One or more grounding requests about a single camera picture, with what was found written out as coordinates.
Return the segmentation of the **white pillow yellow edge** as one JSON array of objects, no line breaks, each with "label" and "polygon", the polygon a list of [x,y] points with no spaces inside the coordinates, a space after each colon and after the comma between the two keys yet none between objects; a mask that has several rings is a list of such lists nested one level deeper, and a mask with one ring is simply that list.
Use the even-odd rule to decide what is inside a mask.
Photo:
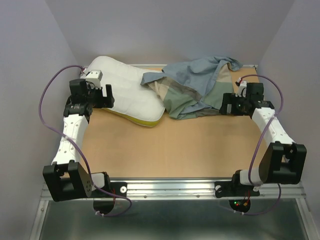
[{"label": "white pillow yellow edge", "polygon": [[159,96],[148,86],[142,86],[145,73],[158,73],[158,70],[134,67],[108,56],[98,56],[84,70],[82,78],[92,71],[101,71],[101,86],[111,85],[114,104],[109,112],[124,117],[138,125],[156,126],[165,107]]}]

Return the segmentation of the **blue patchwork pillowcase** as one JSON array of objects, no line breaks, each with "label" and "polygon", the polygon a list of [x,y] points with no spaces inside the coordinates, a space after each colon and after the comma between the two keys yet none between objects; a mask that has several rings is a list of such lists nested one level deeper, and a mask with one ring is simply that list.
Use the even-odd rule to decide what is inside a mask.
[{"label": "blue patchwork pillowcase", "polygon": [[172,119],[218,116],[224,94],[234,92],[231,73],[242,67],[233,58],[210,56],[144,73],[140,84],[156,93]]}]

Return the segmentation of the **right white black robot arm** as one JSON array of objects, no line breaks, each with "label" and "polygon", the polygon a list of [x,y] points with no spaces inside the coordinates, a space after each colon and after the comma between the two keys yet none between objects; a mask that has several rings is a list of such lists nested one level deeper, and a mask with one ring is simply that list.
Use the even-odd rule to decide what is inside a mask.
[{"label": "right white black robot arm", "polygon": [[257,168],[237,170],[230,181],[216,184],[216,197],[259,196],[263,184],[296,185],[300,182],[307,155],[279,122],[273,104],[264,99],[262,83],[237,83],[237,93],[224,93],[219,112],[222,115],[249,116],[268,145]]}]

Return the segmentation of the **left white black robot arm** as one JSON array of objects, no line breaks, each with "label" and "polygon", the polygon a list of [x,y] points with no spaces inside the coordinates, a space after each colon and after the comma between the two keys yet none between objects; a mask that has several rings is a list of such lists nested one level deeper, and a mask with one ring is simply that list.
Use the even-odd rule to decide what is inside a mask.
[{"label": "left white black robot arm", "polygon": [[70,96],[63,111],[63,131],[57,153],[42,174],[55,202],[90,197],[93,181],[90,170],[81,165],[84,154],[80,153],[85,131],[93,109],[112,108],[112,86],[84,78],[69,82]]}]

